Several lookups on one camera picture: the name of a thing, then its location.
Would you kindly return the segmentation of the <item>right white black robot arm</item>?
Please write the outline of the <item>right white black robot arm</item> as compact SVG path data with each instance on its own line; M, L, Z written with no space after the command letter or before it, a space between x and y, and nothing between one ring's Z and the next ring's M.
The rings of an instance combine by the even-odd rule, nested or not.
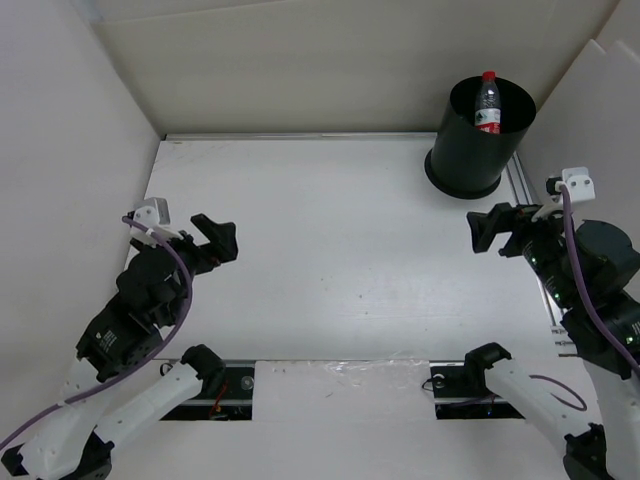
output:
M581 385L593 394L598 416L583 401L570 403L545 388L551 377L524 369L515 354L476 330L477 346L464 356L459 387L466 408L489 414L491 398L516 411L543 436L569 479L639 476L639 303L625 288L639 271L639 254L619 228L586 220L575 226L569 202L497 203L469 212L471 247L523 258L563 313L560 325L574 346Z

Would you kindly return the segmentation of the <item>clear bottle red label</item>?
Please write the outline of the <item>clear bottle red label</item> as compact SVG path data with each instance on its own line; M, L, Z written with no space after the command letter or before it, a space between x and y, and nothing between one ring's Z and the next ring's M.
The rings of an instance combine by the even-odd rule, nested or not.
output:
M486 133L500 133L501 98L494 71L482 74L481 87L475 101L474 126Z

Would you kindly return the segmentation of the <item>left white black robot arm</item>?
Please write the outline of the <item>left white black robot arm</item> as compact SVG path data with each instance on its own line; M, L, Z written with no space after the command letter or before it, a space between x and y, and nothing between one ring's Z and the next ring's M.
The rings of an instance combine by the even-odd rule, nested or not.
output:
M76 345L61 399L1 442L1 463L13 478L104 479L113 455L181 402L212 396L226 365L209 347L188 348L156 383L116 411L118 389L159 355L186 321L193 280L237 259L236 225L204 214L186 231L139 213L123 217L136 253L116 279L116 293L89 322Z

